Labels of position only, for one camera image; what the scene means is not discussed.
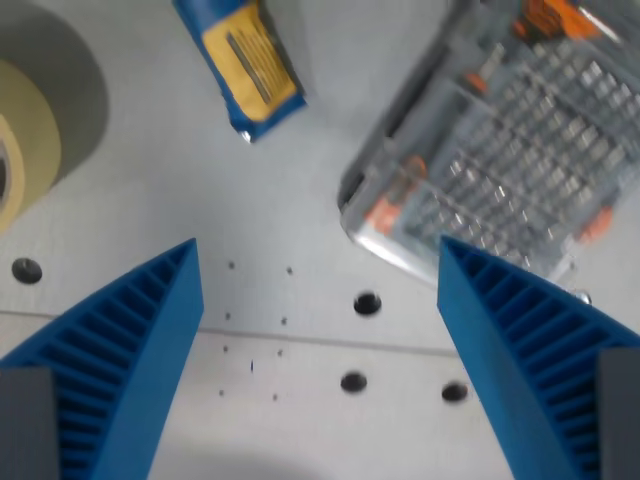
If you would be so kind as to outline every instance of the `blue and yellow packet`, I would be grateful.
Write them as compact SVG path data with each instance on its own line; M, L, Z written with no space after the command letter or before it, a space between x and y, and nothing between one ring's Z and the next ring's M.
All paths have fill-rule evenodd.
M255 0L174 0L227 103L229 120L245 140L256 141L306 105Z

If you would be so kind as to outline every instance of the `plastic storage case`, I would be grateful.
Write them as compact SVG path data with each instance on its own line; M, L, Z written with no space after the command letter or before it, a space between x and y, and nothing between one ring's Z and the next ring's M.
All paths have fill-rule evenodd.
M519 5L456 4L343 178L349 236L434 284L442 234L558 280L640 170L635 24L608 8L525 43Z

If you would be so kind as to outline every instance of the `tape roll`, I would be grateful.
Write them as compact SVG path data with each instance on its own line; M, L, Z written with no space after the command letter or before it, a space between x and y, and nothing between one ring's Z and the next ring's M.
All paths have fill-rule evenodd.
M0 233L49 191L61 156L60 133L44 95L0 60Z

